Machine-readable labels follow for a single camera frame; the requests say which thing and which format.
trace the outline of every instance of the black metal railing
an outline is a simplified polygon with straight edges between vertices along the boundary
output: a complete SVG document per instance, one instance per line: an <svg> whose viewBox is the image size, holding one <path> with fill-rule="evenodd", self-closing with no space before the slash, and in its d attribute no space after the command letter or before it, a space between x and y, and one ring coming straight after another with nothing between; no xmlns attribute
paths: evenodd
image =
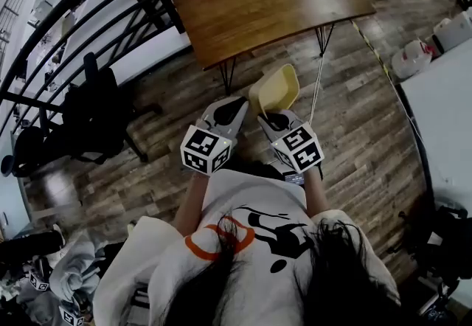
<svg viewBox="0 0 472 326"><path fill-rule="evenodd" d="M56 113L60 113L62 111L61 105L55 105L52 104L52 102L83 71L83 65L76 69L68 78L66 78L48 100L39 100L40 96L49 88L54 79L67 67L67 65L69 65L71 61L77 57L77 55L85 50L99 36L103 35L105 31L109 30L119 21L127 18L129 15L132 14L126 28L117 37L113 38L94 53L96 58L99 58L108 50L113 48L113 52L108 59L108 62L103 64L101 69L108 68L121 58L125 57L129 52L138 46L173 26L175 26L180 33L184 32L184 26L182 25L172 0L137 0L137 3L122 11L119 15L105 23L97 31L90 35L81 45L79 45L75 51L70 52L62 60L62 62L60 62L59 66L54 70L54 72L47 76L44 84L34 94L34 96L26 97L24 95L25 91L27 91L28 86L32 83L41 68L46 65L48 60L51 59L51 57L63 46L67 39L69 39L87 21L89 21L94 15L109 5L112 1L114 0L101 1L96 7L94 7L79 21L77 21L77 23L67 33L65 33L59 39L59 41L44 55L41 62L32 71L31 75L27 77L26 82L22 86L21 90L16 94L10 91L11 84L13 83L15 76L24 70L24 63L31 51L37 46L37 44L39 44L41 39L48 33L54 24L69 10L74 9L81 2L81 0L62 0L56 7L52 9L48 16L38 26L36 26L34 33L30 36L29 40L18 53L5 78L0 83L0 105L4 100L13 102L12 107L8 110L7 116L3 121L0 134L4 132L4 129L6 128L8 121L18 104L26 105L27 107L23 113L16 115L17 120L13 132L15 132L21 125L22 121L31 108L43 108L44 110L47 110L49 112L49 120L51 120L56 115ZM39 112L29 124L34 124L38 118Z"/></svg>

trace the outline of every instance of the floor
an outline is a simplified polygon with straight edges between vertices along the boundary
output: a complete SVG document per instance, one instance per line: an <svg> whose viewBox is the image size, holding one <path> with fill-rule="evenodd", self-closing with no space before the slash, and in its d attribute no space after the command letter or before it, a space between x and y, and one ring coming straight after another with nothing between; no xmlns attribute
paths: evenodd
<svg viewBox="0 0 472 326"><path fill-rule="evenodd" d="M370 1L378 12L358 25L387 63L399 47L426 37L436 23L457 12L454 0ZM301 86L293 110L307 119L318 54L316 36L310 33L258 49L237 62L233 89L247 95L263 71L292 63ZM414 263L405 252L386 250L403 233L399 211L408 212L426 188L412 130L375 56L350 23L336 26L325 57L313 129L326 156L327 197L333 208L358 223L401 282ZM142 78L133 90L137 106L159 101L164 109L162 116L148 114L128 129L148 153L148 164L130 149L102 166L65 159L43 168L27 185L37 208L83 202L79 210L58 218L68 233L93 226L110 240L122 240L126 224L142 215L172 220L190 178L182 170L179 145L188 126L224 94L219 71L203 73L192 53ZM250 114L239 151L248 159L274 159Z"/></svg>

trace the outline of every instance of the bag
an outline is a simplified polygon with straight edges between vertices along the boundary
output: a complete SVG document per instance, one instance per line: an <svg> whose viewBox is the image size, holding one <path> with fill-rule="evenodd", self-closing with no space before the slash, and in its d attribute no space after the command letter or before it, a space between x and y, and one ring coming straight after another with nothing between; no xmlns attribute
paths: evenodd
<svg viewBox="0 0 472 326"><path fill-rule="evenodd" d="M428 67L433 53L433 48L420 40L414 40L393 55L393 71L401 79L411 77Z"/></svg>

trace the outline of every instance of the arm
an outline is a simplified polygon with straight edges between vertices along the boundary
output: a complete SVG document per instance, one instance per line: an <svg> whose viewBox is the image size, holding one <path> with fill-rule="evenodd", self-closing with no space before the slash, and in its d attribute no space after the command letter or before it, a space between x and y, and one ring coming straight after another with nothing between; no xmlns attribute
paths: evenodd
<svg viewBox="0 0 472 326"><path fill-rule="evenodd" d="M182 202L172 222L183 236L197 230L201 218L201 208L207 191L209 176L195 172L187 189L187 197Z"/></svg>
<svg viewBox="0 0 472 326"><path fill-rule="evenodd" d="M307 198L307 215L312 218L321 212L329 210L322 179L316 166L303 173L305 180L305 195Z"/></svg>

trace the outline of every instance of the black and white marker cube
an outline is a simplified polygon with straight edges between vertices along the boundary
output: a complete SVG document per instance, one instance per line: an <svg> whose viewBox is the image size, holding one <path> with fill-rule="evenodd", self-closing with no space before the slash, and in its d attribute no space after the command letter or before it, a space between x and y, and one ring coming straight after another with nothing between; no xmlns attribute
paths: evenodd
<svg viewBox="0 0 472 326"><path fill-rule="evenodd" d="M180 146L182 162L200 173L210 175L231 155L232 141L191 125Z"/></svg>
<svg viewBox="0 0 472 326"><path fill-rule="evenodd" d="M71 326L82 326L84 318L82 316L78 316L75 312L70 311L69 309L65 309L59 305L60 316L64 320L64 322Z"/></svg>
<svg viewBox="0 0 472 326"><path fill-rule="evenodd" d="M318 138L307 122L272 142L272 147L280 161L298 173L303 173L325 158Z"/></svg>
<svg viewBox="0 0 472 326"><path fill-rule="evenodd" d="M44 282L39 275L34 274L32 271L29 272L29 282L35 287L36 291L47 291L47 288L49 288L49 283Z"/></svg>

